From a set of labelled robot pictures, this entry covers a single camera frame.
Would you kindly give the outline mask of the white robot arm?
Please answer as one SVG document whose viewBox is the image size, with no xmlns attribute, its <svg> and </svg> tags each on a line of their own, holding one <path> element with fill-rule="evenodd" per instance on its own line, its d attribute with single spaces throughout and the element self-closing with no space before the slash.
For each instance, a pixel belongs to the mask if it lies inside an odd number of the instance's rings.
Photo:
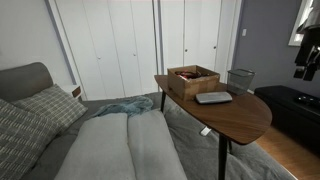
<svg viewBox="0 0 320 180">
<path fill-rule="evenodd" d="M 320 65 L 320 0 L 313 0 L 307 19 L 296 32 L 303 35 L 295 59 L 295 78 L 311 81 Z"/>
</svg>

